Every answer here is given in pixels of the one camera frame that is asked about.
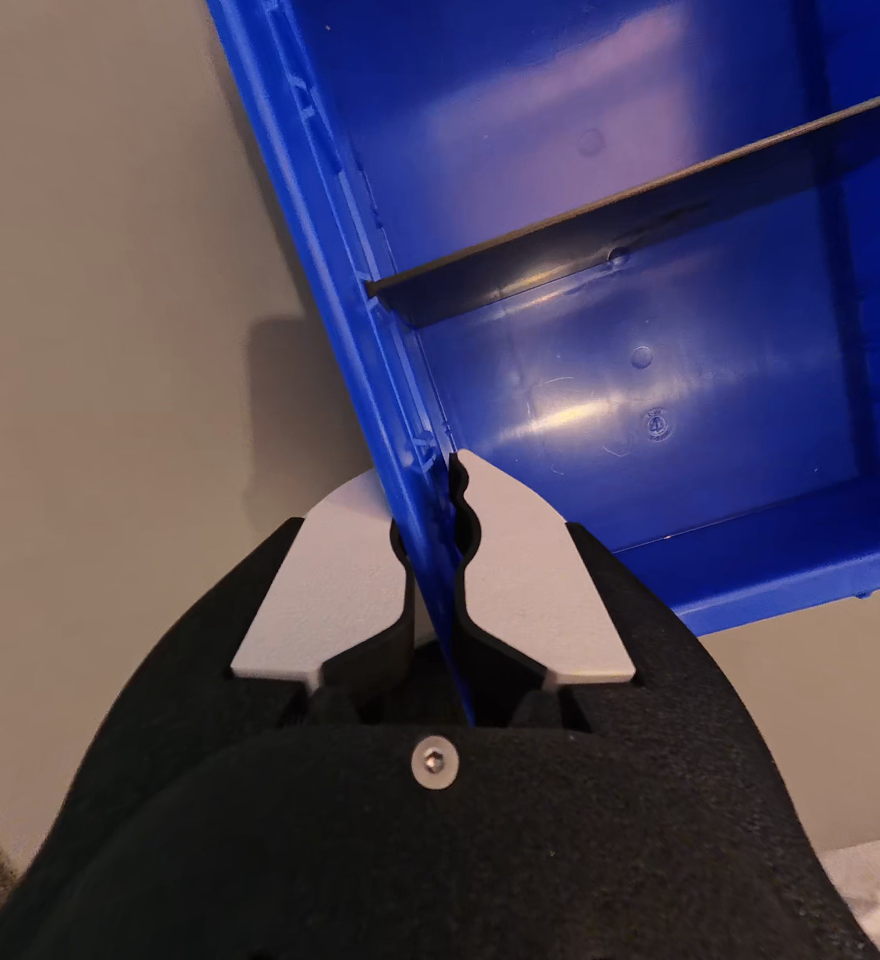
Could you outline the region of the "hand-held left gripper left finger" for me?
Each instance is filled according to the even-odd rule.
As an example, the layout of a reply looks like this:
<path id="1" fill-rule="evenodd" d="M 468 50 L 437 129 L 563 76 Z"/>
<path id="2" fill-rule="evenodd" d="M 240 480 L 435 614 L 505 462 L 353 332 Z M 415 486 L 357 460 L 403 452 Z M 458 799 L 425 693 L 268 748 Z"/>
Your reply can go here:
<path id="1" fill-rule="evenodd" d="M 305 516 L 230 665 L 309 691 L 388 691 L 414 652 L 415 579 L 374 470 Z"/>

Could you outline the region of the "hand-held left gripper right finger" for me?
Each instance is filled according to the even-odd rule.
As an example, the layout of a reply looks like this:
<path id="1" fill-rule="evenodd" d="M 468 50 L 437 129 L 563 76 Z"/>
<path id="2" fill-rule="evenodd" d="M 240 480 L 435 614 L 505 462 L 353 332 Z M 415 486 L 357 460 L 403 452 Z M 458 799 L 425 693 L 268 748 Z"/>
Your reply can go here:
<path id="1" fill-rule="evenodd" d="M 475 693 L 631 681 L 636 666 L 561 514 L 470 450 L 448 472 L 460 554 L 450 640 Z"/>

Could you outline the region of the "blue plastic bin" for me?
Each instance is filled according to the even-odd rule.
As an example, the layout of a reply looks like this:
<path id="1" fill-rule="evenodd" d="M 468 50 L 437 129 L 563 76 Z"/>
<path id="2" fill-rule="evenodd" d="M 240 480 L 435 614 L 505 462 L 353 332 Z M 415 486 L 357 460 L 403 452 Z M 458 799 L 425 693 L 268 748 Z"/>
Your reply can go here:
<path id="1" fill-rule="evenodd" d="M 698 635 L 880 590 L 880 2 L 207 2 L 449 644 L 467 450 Z"/>

